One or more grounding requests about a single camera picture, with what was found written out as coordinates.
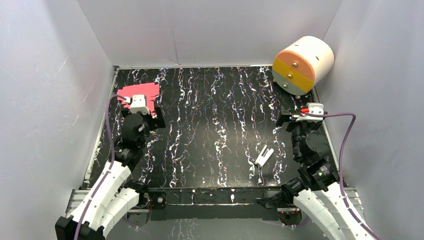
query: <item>white panel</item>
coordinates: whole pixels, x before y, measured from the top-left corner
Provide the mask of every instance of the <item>white panel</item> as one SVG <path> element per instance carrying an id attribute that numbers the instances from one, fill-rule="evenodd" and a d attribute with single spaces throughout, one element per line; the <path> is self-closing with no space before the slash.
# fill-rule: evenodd
<path id="1" fill-rule="evenodd" d="M 0 233 L 56 239 L 113 66 L 75 0 L 0 1 Z"/>
<path id="2" fill-rule="evenodd" d="M 114 66 L 161 67 L 177 62 L 161 0 L 78 0 Z"/>
<path id="3" fill-rule="evenodd" d="M 196 66 L 272 64 L 303 36 L 324 37 L 340 0 L 172 1 L 178 62 Z"/>
<path id="4" fill-rule="evenodd" d="M 78 0 L 120 67 L 272 64 L 310 35 L 322 39 L 341 0 Z"/>
<path id="5" fill-rule="evenodd" d="M 334 51 L 317 85 L 329 113 L 354 112 L 343 170 L 382 239 L 422 239 L 424 1 L 343 1 L 324 41 Z M 328 119 L 336 151 L 349 117 Z"/>

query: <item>cylindrical object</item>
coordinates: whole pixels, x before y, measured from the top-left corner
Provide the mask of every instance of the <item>cylindrical object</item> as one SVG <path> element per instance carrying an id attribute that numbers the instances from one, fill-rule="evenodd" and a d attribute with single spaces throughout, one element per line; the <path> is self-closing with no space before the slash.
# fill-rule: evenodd
<path id="1" fill-rule="evenodd" d="M 274 81 L 293 95 L 308 93 L 332 68 L 330 46 L 314 36 L 304 36 L 279 52 L 272 64 Z"/>

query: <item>black and white marbled surface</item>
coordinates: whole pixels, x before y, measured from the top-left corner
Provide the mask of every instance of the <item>black and white marbled surface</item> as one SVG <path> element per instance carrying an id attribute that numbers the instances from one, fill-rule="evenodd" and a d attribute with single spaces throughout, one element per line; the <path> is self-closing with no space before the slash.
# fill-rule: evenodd
<path id="1" fill-rule="evenodd" d="M 298 113 L 312 93 L 299 100 L 273 83 L 270 67 L 121 69 L 113 92 L 124 86 L 160 86 L 156 105 L 166 128 L 147 138 L 144 158 L 131 174 L 150 188 L 220 188 L 279 186 L 298 175 L 292 160 L 291 135 L 275 127 L 279 114 Z M 117 100 L 109 108 L 114 137 L 122 116 Z M 254 166 L 268 145 L 274 154 L 262 169 Z M 91 187 L 110 145 L 103 127 Z"/>

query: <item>white plastic clip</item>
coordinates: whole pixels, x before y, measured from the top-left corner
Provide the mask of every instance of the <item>white plastic clip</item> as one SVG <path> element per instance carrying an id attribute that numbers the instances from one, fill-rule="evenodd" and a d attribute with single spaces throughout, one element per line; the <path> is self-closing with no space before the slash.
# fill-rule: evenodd
<path id="1" fill-rule="evenodd" d="M 267 149 L 267 145 L 265 145 L 262 151 L 260 152 L 259 156 L 256 158 L 256 161 L 254 161 L 254 164 L 262 168 L 262 166 L 264 166 L 264 164 L 271 157 L 273 152 L 274 152 L 274 149 L 272 148 Z"/>
<path id="2" fill-rule="evenodd" d="M 306 104 L 307 113 L 313 115 L 324 115 L 324 104 L 319 102 L 308 102 Z M 324 120 L 323 117 L 308 116 L 303 111 L 301 116 L 296 119 L 296 122 L 307 121 L 308 123 L 316 123 Z"/>
<path id="3" fill-rule="evenodd" d="M 131 104 L 131 97 L 125 96 L 124 97 L 124 102 Z"/>

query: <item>purple cable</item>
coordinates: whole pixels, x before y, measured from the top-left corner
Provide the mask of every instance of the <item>purple cable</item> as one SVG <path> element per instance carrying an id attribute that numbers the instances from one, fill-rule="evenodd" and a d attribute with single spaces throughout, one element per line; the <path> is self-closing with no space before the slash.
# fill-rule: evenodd
<path id="1" fill-rule="evenodd" d="M 150 217 L 149 217 L 149 219 L 148 219 L 148 222 L 150 222 L 150 219 L 152 218 L 152 214 L 150 214 Z M 128 223 L 128 225 L 130 225 L 131 227 L 133 227 L 133 228 L 135 228 L 135 229 L 137 229 L 137 230 L 141 230 L 143 233 L 145 233 L 146 235 L 148 235 L 151 239 L 153 239 L 153 237 L 152 237 L 152 235 L 148 232 L 148 231 L 146 231 L 146 230 L 144 230 L 142 227 L 139 227 L 139 226 L 137 226 L 137 224 L 135 224 L 134 222 L 132 222 L 132 221 L 130 221 L 128 218 L 127 218 L 127 216 L 125 215 L 125 217 L 123 218 L 124 220 L 125 220 L 125 222 L 127 222 Z"/>
<path id="2" fill-rule="evenodd" d="M 125 99 L 123 96 L 118 95 L 118 94 L 112 94 L 108 99 L 107 99 L 107 104 L 106 107 L 104 108 L 104 118 L 106 121 L 106 132 L 107 132 L 107 138 L 109 139 L 109 143 L 110 143 L 110 151 L 112 153 L 112 158 L 110 160 L 110 166 L 109 166 L 109 170 L 112 169 L 112 166 L 114 165 L 115 162 L 115 146 L 114 146 L 114 141 L 113 141 L 113 137 L 112 137 L 112 131 L 111 131 L 111 125 L 109 123 L 109 105 L 111 104 L 111 100 L 113 98 L 121 98 L 121 99 Z M 108 176 L 109 172 L 107 171 L 103 177 L 101 178 L 100 182 L 98 182 L 97 186 L 95 187 L 94 191 L 91 194 L 91 198 L 94 198 L 95 194 L 97 193 L 97 191 L 99 190 L 100 186 L 102 185 L 102 183 L 105 181 L 106 177 Z M 75 235 L 73 236 L 73 240 L 78 240 L 78 235 L 80 234 L 80 229 L 81 229 L 81 225 L 83 224 L 83 219 L 84 216 L 86 215 L 87 210 L 89 209 L 90 203 L 92 201 L 88 200 L 87 201 L 87 205 L 85 205 L 84 210 L 82 211 L 81 217 L 79 218 L 78 224 L 76 225 L 76 230 L 75 230 Z"/>
<path id="3" fill-rule="evenodd" d="M 316 117 L 316 118 L 330 118 L 330 117 L 340 117 L 340 116 L 352 116 L 352 121 L 349 124 L 349 127 L 347 128 L 346 134 L 344 135 L 343 141 L 341 142 L 340 147 L 340 154 L 338 156 L 338 169 L 340 171 L 340 192 L 341 195 L 345 198 L 343 198 L 344 204 L 347 208 L 349 208 L 349 202 L 348 198 L 346 197 L 345 187 L 343 186 L 343 165 L 342 165 L 342 158 L 343 158 L 343 150 L 345 149 L 346 140 L 348 139 L 349 133 L 351 132 L 351 129 L 355 123 L 355 120 L 357 119 L 357 116 L 355 113 L 351 112 L 342 112 L 342 113 L 335 113 L 335 114 L 324 114 L 324 115 L 317 115 L 317 114 L 311 114 L 311 113 L 305 113 L 307 116 Z M 359 217 L 354 213 L 352 209 L 349 208 L 349 213 L 352 215 L 352 217 L 358 222 L 361 223 L 361 220 Z M 371 234 L 375 239 L 381 240 L 379 236 L 377 236 L 367 225 L 364 223 L 360 224 L 369 234 Z"/>
<path id="4" fill-rule="evenodd" d="M 310 218 L 309 218 L 309 216 L 307 216 L 307 218 L 306 218 L 306 220 L 304 222 L 301 222 L 298 225 L 294 225 L 294 227 L 295 228 L 299 228 L 299 227 L 305 226 L 309 222 L 309 220 L 310 220 Z M 284 225 L 284 226 L 285 227 L 289 227 L 289 228 L 292 227 L 292 225 Z"/>

